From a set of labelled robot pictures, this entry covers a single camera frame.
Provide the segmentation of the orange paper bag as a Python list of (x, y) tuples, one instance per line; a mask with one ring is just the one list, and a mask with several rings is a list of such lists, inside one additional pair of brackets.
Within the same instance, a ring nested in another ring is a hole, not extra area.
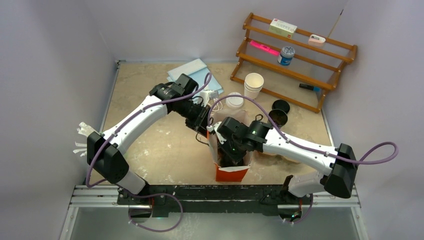
[(215, 166), (215, 181), (242, 182), (253, 159), (253, 152), (242, 141), (250, 125), (248, 112), (224, 109), (214, 113), (210, 122), (212, 127), (205, 129), (205, 137)]

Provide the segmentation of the black paper cup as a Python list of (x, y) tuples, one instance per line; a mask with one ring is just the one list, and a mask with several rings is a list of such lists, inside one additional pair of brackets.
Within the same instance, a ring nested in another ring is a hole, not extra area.
[(288, 122), (288, 115), (281, 109), (273, 109), (268, 113), (268, 115), (279, 129), (281, 129)]

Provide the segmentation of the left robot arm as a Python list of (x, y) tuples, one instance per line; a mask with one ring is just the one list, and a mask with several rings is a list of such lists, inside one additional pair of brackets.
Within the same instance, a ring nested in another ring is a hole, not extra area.
[(203, 86), (186, 74), (177, 81), (156, 85), (143, 102), (116, 126), (103, 133), (96, 131), (87, 137), (86, 185), (90, 184), (92, 170), (96, 170), (105, 181), (126, 189), (129, 197), (138, 205), (149, 199), (149, 184), (130, 170), (124, 158), (129, 147), (156, 121), (176, 112), (185, 118), (185, 125), (196, 133), (206, 136), (210, 122), (210, 107), (204, 103), (195, 103), (193, 96), (203, 90), (211, 81), (207, 73)]

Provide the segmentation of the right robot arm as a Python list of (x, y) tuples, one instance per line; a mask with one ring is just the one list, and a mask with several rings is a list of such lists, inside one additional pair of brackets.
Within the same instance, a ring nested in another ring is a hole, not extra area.
[(323, 191), (342, 199), (352, 195), (358, 166), (349, 145), (320, 145), (284, 134), (261, 120), (247, 126), (232, 117), (208, 126), (207, 132), (209, 137), (216, 136), (219, 162), (225, 167), (240, 166), (247, 153), (257, 151), (289, 157), (315, 169), (286, 177), (280, 196), (288, 204)]

